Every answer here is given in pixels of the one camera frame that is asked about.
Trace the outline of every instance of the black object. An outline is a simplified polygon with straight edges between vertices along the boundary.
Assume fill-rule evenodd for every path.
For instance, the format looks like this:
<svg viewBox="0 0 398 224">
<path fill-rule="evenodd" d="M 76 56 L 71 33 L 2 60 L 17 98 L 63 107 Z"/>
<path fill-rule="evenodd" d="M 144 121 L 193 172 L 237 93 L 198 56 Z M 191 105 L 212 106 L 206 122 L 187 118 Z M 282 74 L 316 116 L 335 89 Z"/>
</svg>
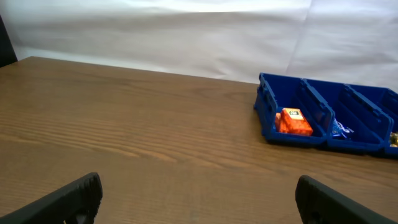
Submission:
<svg viewBox="0 0 398 224">
<path fill-rule="evenodd" d="M 295 198 L 304 224 L 397 224 L 307 175 L 298 180 Z"/>
<path fill-rule="evenodd" d="M 0 16 L 0 67 L 9 65 L 17 61 L 6 27 Z"/>
<path fill-rule="evenodd" d="M 304 224 L 397 224 L 312 179 L 300 177 L 295 193 Z M 97 173 L 90 173 L 0 218 L 0 224 L 93 224 L 102 199 Z"/>
<path fill-rule="evenodd" d="M 1 217 L 0 223 L 92 224 L 101 199 L 100 177 L 97 173 L 90 173 Z"/>
</svg>

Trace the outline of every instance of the wooden table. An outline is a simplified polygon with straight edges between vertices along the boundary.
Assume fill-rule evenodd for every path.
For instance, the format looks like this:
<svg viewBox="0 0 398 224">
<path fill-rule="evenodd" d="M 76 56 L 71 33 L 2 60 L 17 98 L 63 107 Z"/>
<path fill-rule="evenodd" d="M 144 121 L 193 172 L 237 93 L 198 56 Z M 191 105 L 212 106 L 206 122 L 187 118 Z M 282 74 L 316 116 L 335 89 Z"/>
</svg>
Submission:
<svg viewBox="0 0 398 224">
<path fill-rule="evenodd" d="M 96 223 L 300 223 L 308 174 L 398 221 L 398 162 L 267 144 L 255 84 L 31 57 L 0 68 L 0 216 L 98 172 Z"/>
</svg>

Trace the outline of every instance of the blue container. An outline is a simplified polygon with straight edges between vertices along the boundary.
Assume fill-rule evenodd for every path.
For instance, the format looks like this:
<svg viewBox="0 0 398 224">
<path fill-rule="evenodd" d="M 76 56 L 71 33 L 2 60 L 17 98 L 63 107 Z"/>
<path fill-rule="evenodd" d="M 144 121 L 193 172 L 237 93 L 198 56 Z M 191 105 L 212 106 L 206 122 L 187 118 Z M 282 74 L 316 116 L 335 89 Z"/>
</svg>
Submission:
<svg viewBox="0 0 398 224">
<path fill-rule="evenodd" d="M 387 114 L 349 85 L 307 81 L 331 106 L 336 120 L 354 131 L 351 139 L 335 139 L 332 135 L 333 126 L 329 126 L 329 147 L 359 152 L 381 151 L 386 134 L 392 129 L 392 119 Z"/>
<path fill-rule="evenodd" d="M 254 108 L 257 109 L 262 134 L 267 140 L 316 146 L 326 142 L 326 131 L 333 112 L 324 99 L 301 78 L 260 73 L 260 86 Z M 311 136 L 280 133 L 275 128 L 276 113 L 283 108 L 298 108 L 313 129 Z"/>
<path fill-rule="evenodd" d="M 398 94 L 388 88 L 350 85 L 354 90 L 372 101 L 388 114 L 392 121 L 392 131 L 398 131 Z M 384 137 L 384 153 L 398 156 L 398 147 L 390 147 L 390 133 Z"/>
</svg>

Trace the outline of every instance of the white curtain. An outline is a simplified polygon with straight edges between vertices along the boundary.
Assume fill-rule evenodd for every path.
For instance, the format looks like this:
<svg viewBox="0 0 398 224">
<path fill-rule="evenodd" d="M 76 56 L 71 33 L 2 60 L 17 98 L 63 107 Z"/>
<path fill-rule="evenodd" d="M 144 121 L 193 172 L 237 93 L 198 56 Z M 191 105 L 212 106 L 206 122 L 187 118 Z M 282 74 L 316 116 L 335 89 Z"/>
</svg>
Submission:
<svg viewBox="0 0 398 224">
<path fill-rule="evenodd" d="M 398 90 L 398 1 L 3 0 L 0 15 L 18 59 Z"/>
</svg>

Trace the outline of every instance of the blue wrapper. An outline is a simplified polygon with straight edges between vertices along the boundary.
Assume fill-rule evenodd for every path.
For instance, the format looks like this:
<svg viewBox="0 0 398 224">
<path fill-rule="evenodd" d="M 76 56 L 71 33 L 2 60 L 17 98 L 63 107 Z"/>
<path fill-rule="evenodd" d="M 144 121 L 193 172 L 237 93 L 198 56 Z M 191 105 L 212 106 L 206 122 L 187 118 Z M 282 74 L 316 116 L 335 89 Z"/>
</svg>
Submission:
<svg viewBox="0 0 398 224">
<path fill-rule="evenodd" d="M 351 137 L 354 134 L 354 131 L 351 128 L 342 125 L 335 118 L 333 120 L 333 128 L 331 130 L 331 134 L 332 134 L 333 138 L 351 139 Z"/>
</svg>

